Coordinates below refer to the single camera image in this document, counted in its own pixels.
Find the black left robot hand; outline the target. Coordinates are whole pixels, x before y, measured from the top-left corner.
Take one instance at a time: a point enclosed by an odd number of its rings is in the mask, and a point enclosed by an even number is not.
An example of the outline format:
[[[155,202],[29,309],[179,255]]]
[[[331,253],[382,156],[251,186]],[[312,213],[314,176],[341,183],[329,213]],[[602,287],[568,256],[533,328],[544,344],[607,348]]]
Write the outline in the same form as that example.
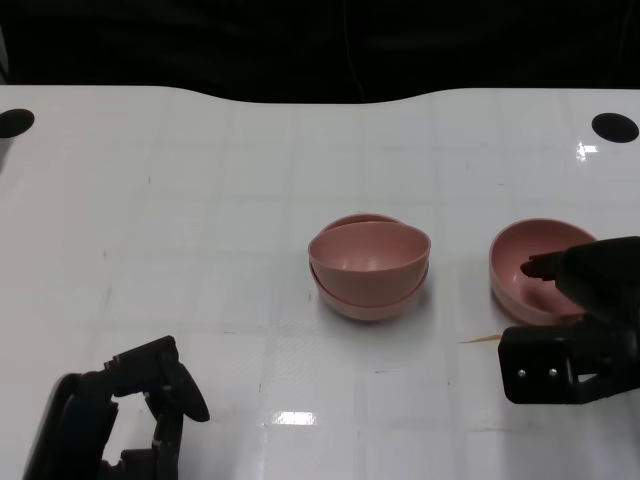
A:
[[[124,450],[117,464],[103,454],[117,399],[143,394],[156,421],[150,447]],[[114,356],[100,371],[70,373],[52,390],[23,474],[26,479],[175,479],[183,423],[209,421],[176,341],[159,338]]]

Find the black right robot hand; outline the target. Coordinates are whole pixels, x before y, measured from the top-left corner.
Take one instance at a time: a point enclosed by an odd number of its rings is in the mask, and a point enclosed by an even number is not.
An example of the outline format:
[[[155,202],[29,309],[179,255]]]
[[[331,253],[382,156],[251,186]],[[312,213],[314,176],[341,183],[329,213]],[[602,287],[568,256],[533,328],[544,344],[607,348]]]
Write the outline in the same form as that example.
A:
[[[599,321],[639,326],[637,236],[532,255],[520,269],[530,278],[553,281],[564,296]]]

